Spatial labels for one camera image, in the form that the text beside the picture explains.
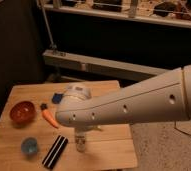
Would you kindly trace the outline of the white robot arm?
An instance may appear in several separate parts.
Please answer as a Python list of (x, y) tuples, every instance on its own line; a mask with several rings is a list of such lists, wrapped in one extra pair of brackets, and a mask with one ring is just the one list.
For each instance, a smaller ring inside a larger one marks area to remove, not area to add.
[(191, 120), (191, 65), (118, 91), (92, 97), (83, 84), (70, 84), (56, 111), (67, 127)]

